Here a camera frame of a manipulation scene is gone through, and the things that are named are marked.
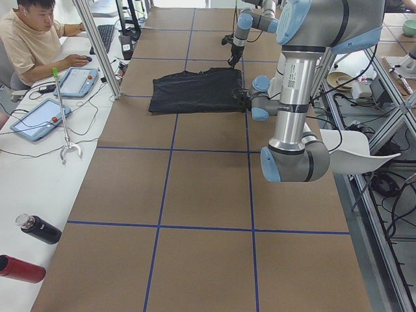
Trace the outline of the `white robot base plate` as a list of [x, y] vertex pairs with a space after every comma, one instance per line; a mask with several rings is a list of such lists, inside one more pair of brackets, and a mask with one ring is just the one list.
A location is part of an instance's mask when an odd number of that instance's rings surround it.
[[330, 153], [330, 167], [335, 174], [374, 172], [401, 153], [386, 156], [370, 154], [369, 141], [359, 131], [320, 130], [323, 143]]

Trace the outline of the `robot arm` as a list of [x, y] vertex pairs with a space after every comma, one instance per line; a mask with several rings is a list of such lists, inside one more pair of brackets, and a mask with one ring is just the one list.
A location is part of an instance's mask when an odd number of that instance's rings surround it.
[[254, 28], [276, 34], [285, 60], [282, 78], [260, 75], [248, 90], [254, 120], [276, 117], [274, 135], [261, 150], [266, 180], [309, 182], [327, 172], [329, 151], [306, 125], [317, 61], [327, 49], [345, 54], [376, 45], [384, 12], [384, 1], [288, 1], [278, 19], [241, 12], [233, 53], [242, 53]]
[[257, 29], [263, 32], [274, 33], [278, 28], [276, 9], [282, 7], [285, 1], [264, 0], [264, 1], [244, 1], [261, 7], [262, 13], [255, 13], [251, 8], [243, 8], [237, 15], [237, 1], [233, 13], [233, 30], [229, 35], [225, 35], [221, 41], [224, 46], [231, 44], [231, 56], [227, 60], [230, 67], [234, 68], [243, 55], [250, 29]]

